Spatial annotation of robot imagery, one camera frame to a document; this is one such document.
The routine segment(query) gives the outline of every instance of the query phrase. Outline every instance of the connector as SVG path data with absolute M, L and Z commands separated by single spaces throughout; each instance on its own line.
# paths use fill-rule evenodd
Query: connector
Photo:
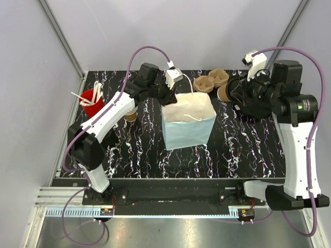
M 174 63 L 172 61 L 167 62 L 167 64 L 168 64 L 168 66 L 169 66 L 170 69 L 172 69 L 172 68 L 175 67 L 175 65 L 174 65 Z
M 178 68 L 167 70 L 165 74 L 166 84 L 170 89 L 176 82 L 183 79 L 183 73 Z

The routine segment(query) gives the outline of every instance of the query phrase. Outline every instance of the metal floor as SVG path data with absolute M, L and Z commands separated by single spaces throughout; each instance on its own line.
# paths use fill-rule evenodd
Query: metal floor
M 256 220 L 268 215 L 266 209 L 258 209 Z M 307 231 L 302 211 L 289 213 L 291 220 L 302 231 Z M 74 240 L 81 243 L 96 241 L 102 227 L 88 223 L 74 230 L 87 221 L 87 218 L 66 218 L 66 228 Z M 117 219 L 106 222 L 109 229 L 107 236 L 94 246 L 101 247 L 157 247 L 157 248 L 228 248 L 228 247 L 268 247 L 288 248 L 313 247 L 309 238 L 295 233 L 285 221 L 281 212 L 276 212 L 271 219 L 258 224 L 226 224 L 210 219 Z M 47 217 L 40 234 L 38 248 L 80 247 L 64 238 L 60 218 Z

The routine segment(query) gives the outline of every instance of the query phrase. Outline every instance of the metal frame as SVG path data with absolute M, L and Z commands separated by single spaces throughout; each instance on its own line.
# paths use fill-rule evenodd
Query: metal frame
M 85 85 L 85 82 L 86 82 L 86 77 L 87 77 L 87 74 L 80 81 L 80 83 L 77 87 L 77 90 L 76 90 L 77 95 L 81 95 L 81 93 L 83 92 L 84 85 Z M 70 114 L 69 114 L 69 118 L 68 118 L 68 121 L 67 121 L 67 124 L 66 124 L 66 129 L 65 129 L 65 131 L 62 135 L 62 141 L 61 141 L 61 145 L 59 147 L 59 150 L 57 152 L 56 161 L 55 161 L 55 165 L 54 165 L 54 171 L 52 173 L 52 177 L 50 179 L 50 182 L 49 182 L 48 186 L 51 186 L 51 184 L 53 182 L 53 179 L 55 177 L 59 177 L 59 175 L 60 175 L 61 168 L 62 168 L 62 164 L 61 164 L 62 157 L 64 156 L 64 152 L 65 152 L 66 147 L 67 147 L 67 129 L 71 124 L 74 123 L 74 119 L 76 117 L 76 112 L 77 112 L 78 107 L 79 107 L 79 102 L 75 98 L 73 100 L 71 108 L 70 108 Z
M 300 17 L 304 13 L 304 10 L 307 8 L 308 4 L 311 0 L 301 0 L 299 5 L 297 6 L 296 10 L 294 11 L 290 22 L 288 23 L 287 27 L 284 30 L 284 33 L 280 37 L 280 40 L 278 41 L 277 46 L 282 47 L 285 45 L 286 41 L 288 40 L 290 34 L 292 33 L 295 25 L 299 21 Z M 271 70 L 273 63 L 277 59 L 278 55 L 280 54 L 280 50 L 274 51 L 271 55 L 270 59 L 267 62 L 266 69 Z
M 80 66 L 78 60 L 76 59 L 74 53 L 72 52 L 72 49 L 70 48 L 70 45 L 69 45 L 67 39 L 65 38 L 47 0 L 37 0 L 37 1 L 40 4 L 40 7 L 41 7 L 42 11 L 44 12 L 45 16 L 49 20 L 52 29 L 54 30 L 59 42 L 61 43 L 64 51 L 66 52 L 69 60 L 71 61 L 73 67 L 75 68 L 75 71 L 77 72 L 78 76 L 81 79 L 83 79 L 85 72 L 83 71 L 83 69 Z
M 47 0 L 38 0 L 38 2 L 40 3 L 40 6 L 41 6 L 43 12 L 45 13 L 45 15 L 47 16 L 48 20 L 50 21 L 50 24 L 51 24 L 53 30 L 55 31 L 61 45 L 63 46 L 68 58 L 70 59 L 71 63 L 73 64 L 77 74 L 82 79 L 82 81 L 77 89 L 77 93 L 79 94 L 82 92 L 83 87 L 84 87 L 84 83 L 86 80 L 86 76 L 84 77 L 85 73 L 82 70 L 82 68 L 80 67 L 65 36 L 63 35 L 63 32 L 54 16 L 52 10 L 50 9 L 49 4 L 47 3 Z M 288 23 L 284 33 L 282 34 L 277 46 L 281 46 L 281 45 L 285 44 L 285 42 L 287 41 L 288 37 L 290 36 L 293 28 L 295 27 L 296 23 L 298 22 L 300 16 L 303 14 L 304 10 L 308 6 L 309 2 L 310 2 L 310 0 L 301 0 L 300 1 L 295 12 L 293 13 L 293 16 L 292 16 L 290 22 Z M 267 68 L 269 68 L 269 69 L 271 68 L 273 62 L 276 60 L 278 55 L 279 55 L 279 51 L 275 51 L 272 54 L 272 56 L 267 64 Z M 70 124 L 72 124 L 74 122 L 74 118 L 76 116 L 75 113 L 77 111 L 78 106 L 79 106 L 78 102 L 74 101 L 71 106 L 70 117 L 68 119 L 67 126 L 69 126 Z M 39 235 L 41 232 L 41 228 L 42 228 L 47 210 L 49 208 L 53 208 L 54 206 L 63 207 L 64 204 L 68 201 L 69 197 L 71 195 L 73 195 L 77 190 L 81 189 L 81 187 L 83 187 L 85 184 L 84 179 L 65 179 L 65 180 L 62 180 L 61 182 L 59 181 L 60 179 L 56 179 L 56 178 L 54 179 L 54 177 L 59 176 L 59 171 L 61 170 L 61 160 L 62 160 L 62 156 L 65 151 L 65 144 L 66 144 L 66 132 L 63 134 L 62 145 L 58 151 L 58 156 L 57 156 L 57 160 L 55 163 L 55 171 L 53 173 L 53 176 L 51 178 L 49 185 L 62 183 L 62 184 L 67 184 L 68 187 L 41 188 L 37 201 L 36 201 L 36 205 L 33 210 L 32 217 L 31 217 L 31 222 L 30 222 L 31 224 L 29 225 L 28 235 L 27 235 L 27 238 L 25 241 L 26 248 L 37 247 Z M 71 208 L 76 208 L 76 207 L 100 208 L 101 207 L 101 206 L 87 206 L 87 205 L 82 206 L 81 202 L 84 197 L 83 195 L 84 195 L 83 192 L 81 194 L 79 194 L 73 200 L 73 202 L 71 202 L 69 204 L 69 207 L 71 207 Z M 232 209 L 239 208 L 239 207 L 240 206 L 232 206 Z M 266 208 L 266 207 L 267 206 L 256 206 L 256 208 Z M 311 228 L 311 225 L 312 225 L 311 211 L 309 211 L 308 209 L 304 209 L 304 215 L 305 215 L 305 219 L 306 219 L 308 228 Z M 324 234 L 324 231 L 321 226 L 318 226 L 317 234 L 312 237 L 312 242 L 313 242 L 314 247 L 328 247 L 327 240 L 325 238 L 325 234 Z
M 47 214 L 49 213 L 49 209 L 52 208 L 53 206 L 57 207 L 62 207 L 64 204 L 68 201 L 69 197 L 77 192 L 77 190 L 82 189 L 81 187 L 45 187 L 41 188 L 38 199 L 36 202 L 36 205 L 34 207 L 34 214 L 31 217 L 30 220 L 30 226 L 29 226 L 29 232 L 25 241 L 25 248 L 36 248 L 38 245 L 39 241 L 39 236 L 41 233 L 41 229 L 43 226 L 43 222 Z M 112 208 L 112 205 L 109 206 L 83 206 L 81 205 L 83 198 L 83 193 L 79 194 L 77 196 L 77 199 L 69 204 L 73 210 L 75 208 L 81 209 L 81 208 L 100 208 L 100 207 L 107 207 L 107 208 Z M 231 210 L 235 213 L 238 211 L 238 208 L 240 206 L 232 206 Z M 268 208 L 268 206 L 256 206 L 256 208 L 261 209 L 261 208 Z M 312 214 L 310 209 L 304 209 L 303 210 L 306 224 L 308 229 L 311 229 L 312 227 Z M 117 218 L 138 218 L 141 216 L 114 216 Z M 165 216 L 144 216 L 144 218 L 164 218 Z M 196 216 L 175 216 L 175 218 L 192 218 Z M 214 218 L 215 216 L 199 216 L 199 218 Z M 235 218 L 235 216 L 226 216 L 226 218 Z M 311 241 L 313 243 L 313 247 L 318 247 L 318 248 L 328 248 L 328 243 L 323 231 L 323 228 L 318 225 L 317 233 L 311 238 Z

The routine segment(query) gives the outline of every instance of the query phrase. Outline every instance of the white wall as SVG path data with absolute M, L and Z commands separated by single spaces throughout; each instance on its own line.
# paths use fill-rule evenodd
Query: white wall
M 286 45 L 310 53 L 321 64 L 327 83 L 326 108 L 316 137 L 316 160 L 318 180 L 322 193 L 331 197 L 331 1 L 311 1 L 304 15 L 291 34 Z M 279 59 L 294 59 L 303 65 L 303 93 L 315 95 L 320 100 L 321 83 L 314 65 L 306 58 L 293 52 L 281 52 Z M 331 244 L 331 208 L 318 210 L 322 226 Z
M 299 0 L 48 0 L 83 70 L 126 70 L 143 45 L 181 69 L 243 68 L 253 49 L 275 46 Z M 162 55 L 144 61 L 165 67 Z
M 79 78 L 36 0 L 0 8 L 0 240 L 21 247 L 47 185 Z

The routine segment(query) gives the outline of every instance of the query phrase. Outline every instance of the white rope handle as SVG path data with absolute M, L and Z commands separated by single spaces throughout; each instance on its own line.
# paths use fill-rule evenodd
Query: white rope handle
M 188 79 L 188 81 L 190 82 L 190 86 L 191 86 L 191 92 L 192 92 L 192 95 L 193 95 L 193 87 L 192 87 L 192 82 L 191 82 L 191 79 L 183 73 L 183 75 Z
M 188 116 L 188 117 L 191 117 L 192 119 L 194 119 L 194 120 L 197 120 L 197 121 L 202 121 L 202 119 L 200 118 L 200 119 L 195 119 L 194 117 L 192 117 L 192 116 L 190 116 L 190 115 L 187 115 L 187 114 L 185 114 L 184 116 Z

